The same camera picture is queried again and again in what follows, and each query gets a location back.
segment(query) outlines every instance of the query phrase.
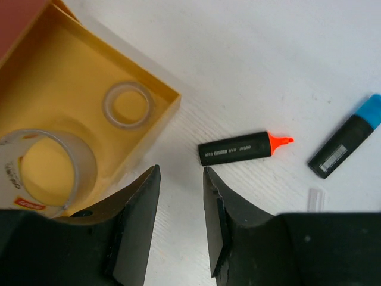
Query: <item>white surface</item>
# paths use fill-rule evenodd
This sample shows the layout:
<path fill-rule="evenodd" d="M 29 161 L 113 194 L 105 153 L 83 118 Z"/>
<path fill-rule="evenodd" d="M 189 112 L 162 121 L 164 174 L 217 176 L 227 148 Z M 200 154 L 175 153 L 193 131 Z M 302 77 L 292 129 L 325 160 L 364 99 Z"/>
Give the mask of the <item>white surface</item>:
<path fill-rule="evenodd" d="M 272 158 L 214 168 L 270 213 L 306 211 L 310 188 L 325 191 L 325 211 L 380 210 L 381 130 L 326 180 L 306 165 L 365 96 L 381 92 L 380 1 L 66 3 L 94 32 L 102 29 L 84 15 L 119 35 L 129 57 L 183 93 L 182 109 L 136 169 L 159 164 L 162 174 L 145 285 L 215 285 L 202 142 L 259 130 L 295 138 Z"/>

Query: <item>tape roll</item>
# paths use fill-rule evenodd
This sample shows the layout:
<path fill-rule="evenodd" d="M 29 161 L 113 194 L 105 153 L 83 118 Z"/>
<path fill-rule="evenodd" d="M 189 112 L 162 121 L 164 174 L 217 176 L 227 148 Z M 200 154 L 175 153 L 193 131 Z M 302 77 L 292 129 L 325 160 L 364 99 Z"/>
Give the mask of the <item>tape roll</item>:
<path fill-rule="evenodd" d="M 44 138 L 57 142 L 63 148 L 74 171 L 74 183 L 63 206 L 41 203 L 28 192 L 22 180 L 23 156 Z M 67 132 L 42 129 L 20 129 L 0 139 L 0 166 L 0 208 L 36 210 L 47 217 L 57 217 L 69 206 L 84 200 L 92 191 L 97 176 L 95 156 L 82 139 Z"/>
<path fill-rule="evenodd" d="M 147 102 L 147 111 L 144 114 L 144 116 L 141 119 L 139 119 L 137 122 L 129 123 L 129 124 L 119 121 L 113 112 L 113 104 L 115 100 L 123 92 L 128 92 L 128 91 L 138 92 L 145 98 Z M 152 113 L 153 106 L 154 106 L 154 101 L 151 97 L 151 93 L 146 87 L 144 87 L 138 82 L 120 82 L 120 83 L 117 83 L 116 85 L 113 85 L 108 90 L 103 100 L 102 108 L 103 108 L 104 116 L 112 125 L 122 129 L 133 129 L 133 128 L 138 128 L 142 126 L 149 119 Z"/>

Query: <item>black highlighter barrel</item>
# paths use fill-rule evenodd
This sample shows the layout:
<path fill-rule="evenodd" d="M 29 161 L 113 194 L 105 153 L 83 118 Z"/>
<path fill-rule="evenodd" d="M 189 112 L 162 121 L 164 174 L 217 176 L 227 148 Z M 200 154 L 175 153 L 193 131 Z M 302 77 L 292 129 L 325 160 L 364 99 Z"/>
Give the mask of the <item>black highlighter barrel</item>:
<path fill-rule="evenodd" d="M 373 132 L 372 126 L 358 115 L 352 115 L 308 162 L 308 167 L 326 179 Z"/>
<path fill-rule="evenodd" d="M 198 151 L 201 165 L 210 166 L 270 157 L 277 147 L 291 142 L 292 138 L 277 138 L 260 132 L 201 144 Z"/>

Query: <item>blue highlighter cap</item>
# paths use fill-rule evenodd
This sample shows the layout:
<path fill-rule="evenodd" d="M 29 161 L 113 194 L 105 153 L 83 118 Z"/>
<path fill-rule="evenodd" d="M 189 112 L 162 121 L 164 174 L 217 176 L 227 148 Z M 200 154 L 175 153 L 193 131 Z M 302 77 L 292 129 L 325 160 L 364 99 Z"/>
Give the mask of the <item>blue highlighter cap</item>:
<path fill-rule="evenodd" d="M 381 124 L 381 95 L 372 95 L 355 113 L 375 130 Z"/>

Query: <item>small white plastic piece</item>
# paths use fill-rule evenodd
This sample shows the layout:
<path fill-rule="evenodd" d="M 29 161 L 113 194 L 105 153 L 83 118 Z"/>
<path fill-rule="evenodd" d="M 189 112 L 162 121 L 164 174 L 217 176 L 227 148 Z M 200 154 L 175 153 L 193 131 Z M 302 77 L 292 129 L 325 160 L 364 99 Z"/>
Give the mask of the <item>small white plastic piece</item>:
<path fill-rule="evenodd" d="M 308 193 L 308 212 L 322 212 L 324 210 L 324 191 L 320 189 L 310 189 Z"/>
<path fill-rule="evenodd" d="M 140 120 L 134 123 L 120 122 L 116 119 L 113 113 L 113 104 L 115 100 L 123 92 L 127 91 L 136 91 L 140 93 L 146 99 L 147 102 L 147 112 Z M 151 97 L 151 93 L 146 87 L 144 87 L 138 82 L 120 82 L 116 85 L 113 85 L 106 93 L 106 96 L 103 100 L 103 114 L 112 125 L 122 129 L 133 129 L 142 126 L 148 120 L 152 113 L 153 105 L 154 101 Z"/>

